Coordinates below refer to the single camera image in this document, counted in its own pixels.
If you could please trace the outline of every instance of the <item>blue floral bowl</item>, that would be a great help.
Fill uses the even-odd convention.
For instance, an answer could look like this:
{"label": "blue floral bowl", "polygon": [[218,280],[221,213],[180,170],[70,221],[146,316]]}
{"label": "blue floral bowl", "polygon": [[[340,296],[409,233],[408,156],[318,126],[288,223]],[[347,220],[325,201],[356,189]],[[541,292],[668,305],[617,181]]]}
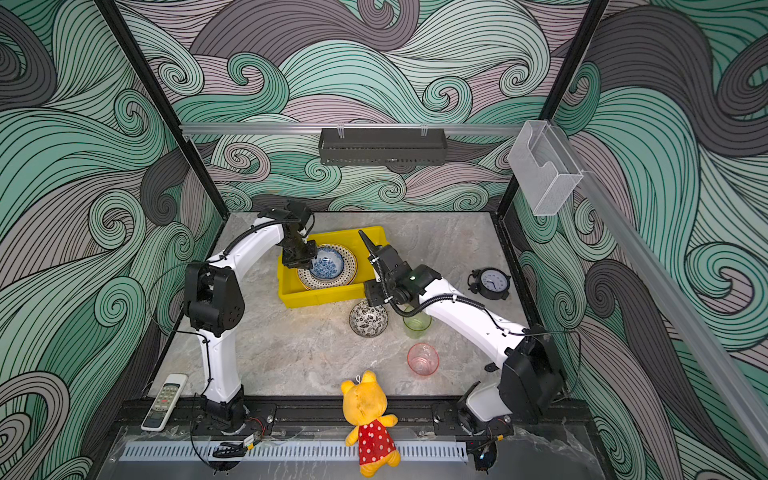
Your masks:
{"label": "blue floral bowl", "polygon": [[331,247],[319,247],[310,273],[318,280],[333,280],[344,271],[344,257]]}

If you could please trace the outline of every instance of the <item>plush toy arm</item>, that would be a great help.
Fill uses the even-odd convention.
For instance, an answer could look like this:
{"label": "plush toy arm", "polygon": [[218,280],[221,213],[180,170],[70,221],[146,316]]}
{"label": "plush toy arm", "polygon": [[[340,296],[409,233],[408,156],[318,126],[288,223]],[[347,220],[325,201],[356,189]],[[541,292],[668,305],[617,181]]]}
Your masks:
{"label": "plush toy arm", "polygon": [[357,443],[357,432],[360,427],[355,427],[354,430],[352,430],[349,435],[346,436],[346,441],[344,444],[348,447],[351,447],[352,445],[355,445]]}
{"label": "plush toy arm", "polygon": [[384,415],[379,417],[379,421],[385,427],[393,427],[397,425],[397,417],[394,415]]}

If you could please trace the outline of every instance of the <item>swirl patterned wallpaper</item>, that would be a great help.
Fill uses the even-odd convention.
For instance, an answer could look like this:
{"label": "swirl patterned wallpaper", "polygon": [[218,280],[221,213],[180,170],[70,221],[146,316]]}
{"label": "swirl patterned wallpaper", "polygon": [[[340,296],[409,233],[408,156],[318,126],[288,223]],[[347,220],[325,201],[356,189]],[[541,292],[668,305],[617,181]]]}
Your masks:
{"label": "swirl patterned wallpaper", "polygon": [[3,2],[0,477],[86,476],[220,223],[95,3]]}
{"label": "swirl patterned wallpaper", "polygon": [[[768,400],[768,2],[652,0],[609,12],[556,121]],[[551,329],[578,328],[574,396],[618,478],[768,478],[768,468],[574,192],[513,243]],[[557,338],[573,379],[575,339]]]}
{"label": "swirl patterned wallpaper", "polygon": [[[588,0],[118,0],[183,122],[536,118]],[[617,8],[637,5],[625,0]],[[196,141],[232,210],[495,210],[514,138],[449,139],[440,167],[321,165],[317,136]]]}

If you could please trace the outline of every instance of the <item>clock face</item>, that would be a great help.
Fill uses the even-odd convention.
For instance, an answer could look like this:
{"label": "clock face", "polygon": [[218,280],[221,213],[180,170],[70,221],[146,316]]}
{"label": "clock face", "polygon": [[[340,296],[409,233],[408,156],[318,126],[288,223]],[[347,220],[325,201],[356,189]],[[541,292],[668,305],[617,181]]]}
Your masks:
{"label": "clock face", "polygon": [[503,292],[509,288],[509,281],[503,273],[498,270],[486,270],[480,274],[480,281],[483,286],[492,292]]}

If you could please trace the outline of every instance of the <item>red polka dot dress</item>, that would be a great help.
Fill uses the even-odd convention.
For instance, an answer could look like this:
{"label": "red polka dot dress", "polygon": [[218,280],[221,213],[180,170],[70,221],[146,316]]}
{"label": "red polka dot dress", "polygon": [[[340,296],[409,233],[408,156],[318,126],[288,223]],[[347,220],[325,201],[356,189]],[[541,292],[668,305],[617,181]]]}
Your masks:
{"label": "red polka dot dress", "polygon": [[358,453],[360,465],[374,463],[395,451],[395,443],[379,420],[359,428]]}

